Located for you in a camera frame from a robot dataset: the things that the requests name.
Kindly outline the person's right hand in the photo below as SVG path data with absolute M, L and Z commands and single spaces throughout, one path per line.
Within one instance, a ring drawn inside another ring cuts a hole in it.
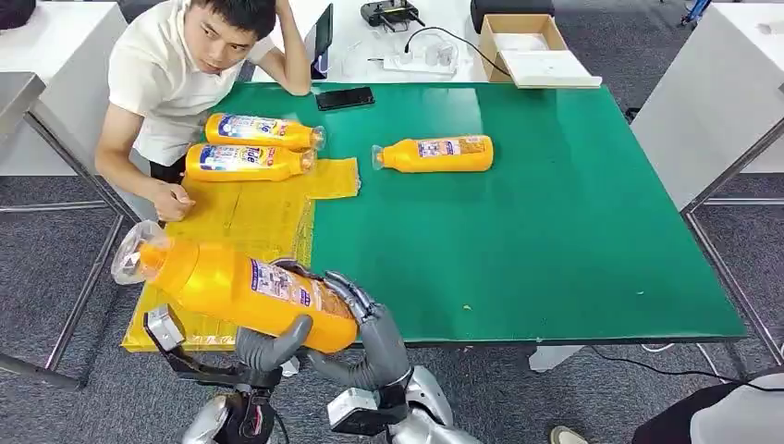
M 159 221 L 177 222 L 185 218 L 195 202 L 179 184 L 158 181 L 150 197 Z

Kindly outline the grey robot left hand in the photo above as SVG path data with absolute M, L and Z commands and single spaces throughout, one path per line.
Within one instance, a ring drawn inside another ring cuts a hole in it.
M 324 281 L 322 276 L 313 273 L 306 266 L 294 259 L 280 258 L 274 260 L 272 265 L 279 266 L 304 278 Z M 236 336 L 236 355 L 248 367 L 260 372 L 270 372 L 298 355 L 298 350 L 312 329 L 312 318 L 308 314 L 298 314 L 291 323 L 276 336 L 268 336 L 258 331 L 238 327 Z M 319 351 L 307 350 L 304 352 L 315 367 L 322 364 L 325 358 Z

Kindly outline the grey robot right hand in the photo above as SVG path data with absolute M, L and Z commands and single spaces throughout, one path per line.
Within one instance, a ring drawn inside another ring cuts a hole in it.
M 364 289 L 335 271 L 326 271 L 324 284 L 349 307 L 359 328 L 364 357 L 342 363 L 320 351 L 306 356 L 323 376 L 350 388 L 376 390 L 405 379 L 412 372 L 409 356 L 392 314 Z

